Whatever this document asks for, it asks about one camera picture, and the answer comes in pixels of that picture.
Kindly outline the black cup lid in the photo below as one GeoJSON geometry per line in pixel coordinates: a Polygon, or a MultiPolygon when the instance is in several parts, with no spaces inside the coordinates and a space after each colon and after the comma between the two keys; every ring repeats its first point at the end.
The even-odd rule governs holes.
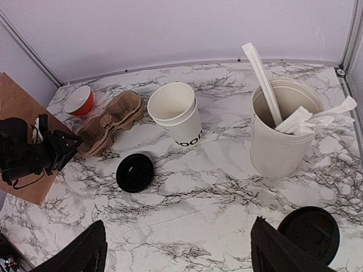
{"type": "Polygon", "coordinates": [[[340,231],[334,217],[326,210],[306,206],[294,210],[277,230],[309,256],[329,265],[340,245],[340,231]]]}

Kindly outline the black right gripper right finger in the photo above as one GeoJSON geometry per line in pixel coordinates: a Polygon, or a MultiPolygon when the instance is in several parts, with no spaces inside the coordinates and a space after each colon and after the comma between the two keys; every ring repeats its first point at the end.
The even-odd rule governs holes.
{"type": "Polygon", "coordinates": [[[261,216],[251,229],[251,258],[253,271],[333,271],[300,250],[261,216]]]}

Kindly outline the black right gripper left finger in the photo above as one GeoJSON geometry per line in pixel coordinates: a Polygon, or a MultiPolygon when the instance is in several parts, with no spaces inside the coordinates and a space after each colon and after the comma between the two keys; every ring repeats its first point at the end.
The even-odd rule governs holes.
{"type": "Polygon", "coordinates": [[[107,242],[104,223],[93,222],[69,245],[33,271],[104,271],[107,242]]]}

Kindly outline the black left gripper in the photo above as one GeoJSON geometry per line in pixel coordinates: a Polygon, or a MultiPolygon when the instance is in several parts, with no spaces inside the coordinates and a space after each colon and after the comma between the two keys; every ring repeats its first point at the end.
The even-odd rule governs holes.
{"type": "Polygon", "coordinates": [[[53,133],[45,131],[43,141],[40,141],[39,130],[32,132],[31,168],[34,173],[52,173],[60,170],[77,153],[77,148],[83,143],[80,136],[68,134],[60,130],[53,133]]]}

